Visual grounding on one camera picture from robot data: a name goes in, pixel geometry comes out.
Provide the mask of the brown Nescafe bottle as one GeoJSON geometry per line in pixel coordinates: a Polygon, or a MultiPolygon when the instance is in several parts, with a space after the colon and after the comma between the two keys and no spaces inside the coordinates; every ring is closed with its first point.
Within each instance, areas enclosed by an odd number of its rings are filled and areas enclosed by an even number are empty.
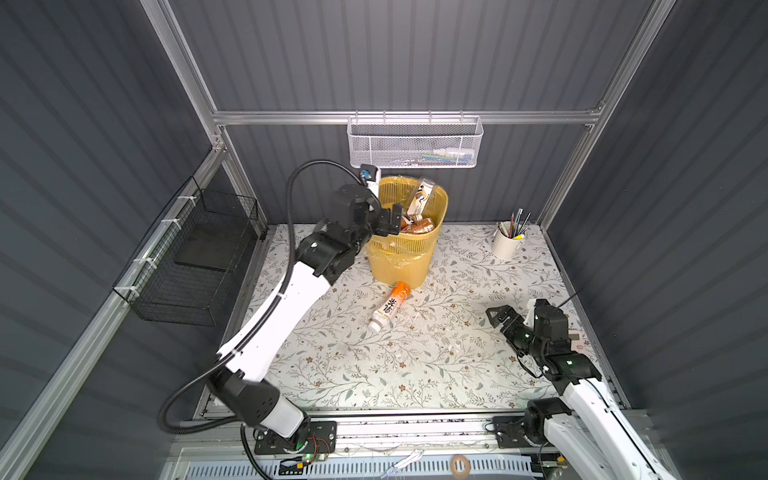
{"type": "Polygon", "coordinates": [[[413,219],[408,216],[402,218],[401,233],[423,235],[432,232],[436,228],[431,218],[413,219]]]}

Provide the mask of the crane label clear bottle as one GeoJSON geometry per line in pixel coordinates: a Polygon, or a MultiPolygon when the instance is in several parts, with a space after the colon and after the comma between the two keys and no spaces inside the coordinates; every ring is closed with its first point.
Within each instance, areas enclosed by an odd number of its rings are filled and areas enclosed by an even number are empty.
{"type": "Polygon", "coordinates": [[[418,186],[413,190],[408,202],[406,214],[410,219],[419,220],[431,198],[435,183],[427,178],[422,178],[418,186]]]}

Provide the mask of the orange white label bottle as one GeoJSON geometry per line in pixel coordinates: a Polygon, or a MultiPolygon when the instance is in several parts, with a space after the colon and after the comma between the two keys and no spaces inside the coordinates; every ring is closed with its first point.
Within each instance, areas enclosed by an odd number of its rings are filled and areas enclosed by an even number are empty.
{"type": "Polygon", "coordinates": [[[372,313],[368,328],[374,333],[391,327],[400,307],[411,295],[411,287],[404,282],[399,282],[387,299],[372,313]]]}

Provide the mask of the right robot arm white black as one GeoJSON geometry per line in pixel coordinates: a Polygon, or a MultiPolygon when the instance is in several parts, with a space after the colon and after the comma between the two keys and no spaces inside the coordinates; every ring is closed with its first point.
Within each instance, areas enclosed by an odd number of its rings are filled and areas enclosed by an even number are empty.
{"type": "Polygon", "coordinates": [[[546,299],[529,302],[526,315],[502,305],[485,311],[518,361],[529,357],[533,376],[555,397],[530,400],[522,418],[528,443],[551,445],[582,479],[672,479],[612,397],[594,363],[572,348],[568,318],[546,299]]]}

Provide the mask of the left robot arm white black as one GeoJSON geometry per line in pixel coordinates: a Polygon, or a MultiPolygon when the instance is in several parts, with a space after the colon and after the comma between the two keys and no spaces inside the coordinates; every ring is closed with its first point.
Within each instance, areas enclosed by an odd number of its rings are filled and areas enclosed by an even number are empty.
{"type": "Polygon", "coordinates": [[[285,196],[288,261],[283,279],[241,330],[220,347],[213,366],[164,401],[157,414],[162,431],[190,435],[238,422],[269,430],[289,441],[294,450],[306,443],[309,417],[267,381],[269,367],[298,322],[354,264],[368,241],[398,235],[402,220],[401,207],[385,208],[380,201],[380,169],[363,164],[352,183],[333,193],[330,216],[302,241],[296,240],[290,205],[294,184],[303,172],[330,163],[310,160],[289,176],[285,196]],[[194,426],[172,423],[171,406],[201,383],[225,404],[230,416],[194,426]]]}

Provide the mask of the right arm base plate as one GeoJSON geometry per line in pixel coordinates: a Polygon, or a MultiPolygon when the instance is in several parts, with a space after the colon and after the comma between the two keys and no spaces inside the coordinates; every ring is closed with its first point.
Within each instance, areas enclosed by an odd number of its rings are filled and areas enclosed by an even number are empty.
{"type": "Polygon", "coordinates": [[[500,449],[528,447],[524,415],[502,415],[491,419],[491,432],[500,449]]]}

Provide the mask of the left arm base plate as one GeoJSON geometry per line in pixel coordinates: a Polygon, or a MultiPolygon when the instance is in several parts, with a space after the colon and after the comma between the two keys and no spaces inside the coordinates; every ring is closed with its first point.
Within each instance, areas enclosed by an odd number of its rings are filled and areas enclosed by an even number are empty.
{"type": "Polygon", "coordinates": [[[304,421],[291,436],[272,430],[258,430],[253,452],[256,455],[329,454],[336,448],[338,424],[334,421],[304,421]]]}

